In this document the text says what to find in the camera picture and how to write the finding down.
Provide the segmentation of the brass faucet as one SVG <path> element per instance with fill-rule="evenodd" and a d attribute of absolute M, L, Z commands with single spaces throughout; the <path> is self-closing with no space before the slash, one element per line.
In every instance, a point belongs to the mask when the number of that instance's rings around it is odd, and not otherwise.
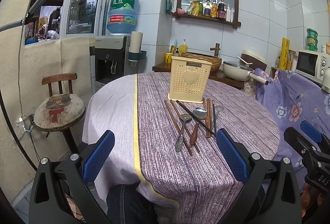
<path fill-rule="evenodd" d="M 218 57 L 220 53 L 220 43 L 216 43 L 214 47 L 210 48 L 210 51 L 213 51 L 214 56 Z"/>

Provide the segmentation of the purple label bottle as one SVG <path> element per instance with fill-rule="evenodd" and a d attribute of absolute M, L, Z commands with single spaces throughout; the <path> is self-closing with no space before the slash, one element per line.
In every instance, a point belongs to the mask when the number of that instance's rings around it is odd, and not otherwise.
<path fill-rule="evenodd" d="M 206 0 L 205 6 L 204 6 L 204 16 L 210 17 L 210 14 L 211 14 L 210 0 Z"/>

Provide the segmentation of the small steel spoon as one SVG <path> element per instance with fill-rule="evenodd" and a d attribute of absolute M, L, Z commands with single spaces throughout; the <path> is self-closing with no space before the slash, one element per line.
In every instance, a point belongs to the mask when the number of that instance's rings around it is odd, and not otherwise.
<path fill-rule="evenodd" d="M 180 131 L 180 134 L 176 140 L 176 144 L 175 144 L 175 150 L 176 152 L 180 152 L 182 150 L 182 135 L 184 135 L 184 130 L 185 130 L 185 125 L 186 125 L 186 122 L 189 122 L 192 117 L 189 115 L 189 114 L 181 114 L 179 116 L 180 120 L 182 121 L 182 127 L 181 127 L 181 131 Z"/>

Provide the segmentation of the cream plastic utensil holder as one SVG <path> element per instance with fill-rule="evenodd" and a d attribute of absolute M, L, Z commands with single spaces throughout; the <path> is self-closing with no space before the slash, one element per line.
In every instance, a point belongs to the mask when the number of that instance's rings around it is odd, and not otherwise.
<path fill-rule="evenodd" d="M 173 56 L 168 99 L 202 103 L 211 66 L 204 60 Z"/>

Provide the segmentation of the green cup stack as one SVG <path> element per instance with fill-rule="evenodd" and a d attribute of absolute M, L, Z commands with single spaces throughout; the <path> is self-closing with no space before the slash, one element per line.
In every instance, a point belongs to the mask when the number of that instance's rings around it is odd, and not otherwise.
<path fill-rule="evenodd" d="M 306 47 L 310 51 L 318 50 L 318 33 L 314 29 L 306 29 Z"/>

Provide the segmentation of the amber sauce bottle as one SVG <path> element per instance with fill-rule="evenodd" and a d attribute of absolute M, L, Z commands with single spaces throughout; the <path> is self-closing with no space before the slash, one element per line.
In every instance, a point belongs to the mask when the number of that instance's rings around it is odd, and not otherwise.
<path fill-rule="evenodd" d="M 211 18 L 217 18 L 218 17 L 218 5 L 217 5 L 216 0 L 213 0 L 213 2 L 212 2 L 210 16 L 211 16 Z"/>

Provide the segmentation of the sliding window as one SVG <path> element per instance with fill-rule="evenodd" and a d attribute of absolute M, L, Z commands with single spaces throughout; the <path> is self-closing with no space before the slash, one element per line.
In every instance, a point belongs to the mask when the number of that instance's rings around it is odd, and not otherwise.
<path fill-rule="evenodd" d="M 24 27 L 24 44 L 103 35 L 109 0 L 45 0 Z"/>

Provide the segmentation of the white microwave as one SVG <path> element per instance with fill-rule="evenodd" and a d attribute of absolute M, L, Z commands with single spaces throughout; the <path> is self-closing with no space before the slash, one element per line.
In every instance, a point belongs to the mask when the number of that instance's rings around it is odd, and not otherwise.
<path fill-rule="evenodd" d="M 329 68 L 329 55 L 322 52 L 301 50 L 298 51 L 295 72 L 322 84 L 325 72 Z"/>

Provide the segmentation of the yellow mug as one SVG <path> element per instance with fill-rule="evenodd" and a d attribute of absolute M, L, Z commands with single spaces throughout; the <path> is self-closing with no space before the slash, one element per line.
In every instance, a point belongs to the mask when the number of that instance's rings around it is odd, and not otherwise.
<path fill-rule="evenodd" d="M 166 64 L 170 64 L 172 62 L 173 53 L 165 53 L 164 60 Z"/>

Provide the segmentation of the woven basin sink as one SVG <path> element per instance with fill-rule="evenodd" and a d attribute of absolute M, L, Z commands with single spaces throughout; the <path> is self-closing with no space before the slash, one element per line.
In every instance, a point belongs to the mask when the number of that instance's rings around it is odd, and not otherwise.
<path fill-rule="evenodd" d="M 195 60 L 210 62 L 212 64 L 210 72 L 217 72 L 220 69 L 220 65 L 222 63 L 222 59 L 220 57 L 208 56 L 200 53 L 183 52 L 181 53 L 181 56 L 184 58 L 192 58 Z"/>

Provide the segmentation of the black chopstick gold band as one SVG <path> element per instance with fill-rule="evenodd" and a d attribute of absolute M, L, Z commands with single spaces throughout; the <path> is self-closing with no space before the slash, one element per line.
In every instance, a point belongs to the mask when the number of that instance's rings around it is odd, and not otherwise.
<path fill-rule="evenodd" d="M 200 120 L 199 118 L 197 118 L 197 116 L 195 116 L 193 114 L 193 112 L 191 112 L 182 102 L 176 100 L 176 103 L 181 107 L 183 108 L 191 117 L 193 117 L 193 119 L 195 121 L 197 121 L 200 125 L 202 125 L 210 134 L 212 134 L 214 137 L 216 137 L 216 134 L 213 133 L 213 131 L 202 121 Z"/>

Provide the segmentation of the green packet on wall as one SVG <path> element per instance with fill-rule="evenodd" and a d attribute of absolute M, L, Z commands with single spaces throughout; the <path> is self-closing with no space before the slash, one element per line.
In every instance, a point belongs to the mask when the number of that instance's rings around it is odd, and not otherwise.
<path fill-rule="evenodd" d="M 172 1 L 166 0 L 166 14 L 171 15 L 172 14 Z"/>

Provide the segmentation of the yellow roll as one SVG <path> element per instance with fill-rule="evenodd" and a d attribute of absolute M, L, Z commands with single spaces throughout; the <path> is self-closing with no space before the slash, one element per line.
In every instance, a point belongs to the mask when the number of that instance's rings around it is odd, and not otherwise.
<path fill-rule="evenodd" d="M 278 68 L 281 70 L 286 70 L 288 55 L 289 55 L 290 40 L 287 38 L 282 39 L 282 46 L 280 52 L 280 59 Z"/>

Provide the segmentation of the dark soy sauce bottle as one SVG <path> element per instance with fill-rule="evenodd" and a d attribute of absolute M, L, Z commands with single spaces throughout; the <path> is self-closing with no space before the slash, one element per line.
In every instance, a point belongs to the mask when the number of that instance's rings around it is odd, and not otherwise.
<path fill-rule="evenodd" d="M 226 4 L 224 3 L 224 0 L 220 0 L 218 3 L 217 13 L 219 20 L 226 20 Z"/>

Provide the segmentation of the wooden chair cat cushion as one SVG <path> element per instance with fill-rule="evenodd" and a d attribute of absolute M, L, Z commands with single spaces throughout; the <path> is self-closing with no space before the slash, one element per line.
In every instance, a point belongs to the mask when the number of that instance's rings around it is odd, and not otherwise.
<path fill-rule="evenodd" d="M 61 132 L 73 154 L 79 154 L 71 127 L 85 115 L 83 100 L 73 93 L 72 81 L 76 73 L 60 73 L 43 77 L 41 84 L 48 86 L 49 97 L 40 104 L 34 113 L 34 124 L 46 133 Z"/>

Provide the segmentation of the yellow soap dispenser bottle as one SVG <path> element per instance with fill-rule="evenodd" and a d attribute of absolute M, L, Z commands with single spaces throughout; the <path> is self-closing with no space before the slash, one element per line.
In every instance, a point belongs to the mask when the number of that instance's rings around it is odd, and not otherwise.
<path fill-rule="evenodd" d="M 178 55 L 181 56 L 186 51 L 187 51 L 187 44 L 186 44 L 186 40 L 184 39 L 184 42 L 178 47 Z"/>

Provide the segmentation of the blue water jug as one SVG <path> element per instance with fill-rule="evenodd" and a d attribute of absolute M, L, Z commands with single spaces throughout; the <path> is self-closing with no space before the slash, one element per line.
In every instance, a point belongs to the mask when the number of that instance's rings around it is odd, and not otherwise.
<path fill-rule="evenodd" d="M 111 0 L 106 29 L 110 34 L 131 35 L 136 29 L 139 0 Z"/>

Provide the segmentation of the yellow oil bottle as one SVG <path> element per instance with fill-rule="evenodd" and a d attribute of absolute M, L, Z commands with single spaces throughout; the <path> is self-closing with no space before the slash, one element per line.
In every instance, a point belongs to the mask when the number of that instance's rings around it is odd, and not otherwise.
<path fill-rule="evenodd" d="M 199 1 L 192 1 L 191 2 L 190 15 L 198 17 L 199 13 L 200 13 L 200 2 Z"/>

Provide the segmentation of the water dispenser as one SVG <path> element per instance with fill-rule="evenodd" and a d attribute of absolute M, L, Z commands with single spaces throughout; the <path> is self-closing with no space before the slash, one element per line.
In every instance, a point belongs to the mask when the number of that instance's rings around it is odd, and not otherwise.
<path fill-rule="evenodd" d="M 130 36 L 99 36 L 94 43 L 96 82 L 110 83 L 129 73 Z"/>

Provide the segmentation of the large steel spoon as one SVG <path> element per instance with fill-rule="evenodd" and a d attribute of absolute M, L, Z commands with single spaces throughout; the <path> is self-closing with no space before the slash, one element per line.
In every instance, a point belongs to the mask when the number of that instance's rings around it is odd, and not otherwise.
<path fill-rule="evenodd" d="M 221 105 L 216 105 L 215 109 L 216 109 L 216 120 L 217 120 L 219 113 L 222 112 L 224 108 Z"/>

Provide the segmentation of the purple striped tablecloth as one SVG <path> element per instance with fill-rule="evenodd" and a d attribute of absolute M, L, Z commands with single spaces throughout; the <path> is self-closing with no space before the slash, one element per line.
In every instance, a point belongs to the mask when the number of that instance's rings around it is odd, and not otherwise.
<path fill-rule="evenodd" d="M 114 80 L 92 96 L 83 141 L 96 142 L 105 131 L 115 145 L 95 180 L 101 199 L 118 184 L 138 183 L 138 192 L 156 204 L 171 223 L 217 223 L 235 200 L 242 184 L 234 178 L 214 137 L 198 128 L 197 141 L 176 152 L 179 136 L 166 109 L 167 100 L 180 128 L 185 110 L 168 100 L 170 74 L 140 73 Z M 195 122 L 186 123 L 190 140 Z"/>

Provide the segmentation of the purple floral cloth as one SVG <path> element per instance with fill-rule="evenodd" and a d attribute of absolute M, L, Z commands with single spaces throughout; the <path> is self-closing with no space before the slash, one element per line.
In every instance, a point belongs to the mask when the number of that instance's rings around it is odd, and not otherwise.
<path fill-rule="evenodd" d="M 292 71 L 278 70 L 273 78 L 261 69 L 255 69 L 255 74 L 269 82 L 257 84 L 256 99 L 271 113 L 279 128 L 280 144 L 274 159 L 289 157 L 302 188 L 307 170 L 301 156 L 284 140 L 284 131 L 288 127 L 301 131 L 301 122 L 307 121 L 329 137 L 329 94 Z"/>

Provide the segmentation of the dark wooden counter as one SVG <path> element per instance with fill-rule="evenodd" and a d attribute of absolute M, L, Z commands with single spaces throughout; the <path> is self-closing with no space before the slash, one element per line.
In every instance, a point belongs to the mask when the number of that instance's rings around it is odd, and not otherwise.
<path fill-rule="evenodd" d="M 152 67 L 152 71 L 154 72 L 171 72 L 171 64 L 161 63 L 158 65 L 154 65 Z M 219 81 L 221 83 L 225 83 L 231 87 L 242 90 L 244 88 L 244 82 L 233 80 L 224 75 L 222 70 L 218 70 L 215 72 L 211 72 L 209 75 L 209 79 Z"/>

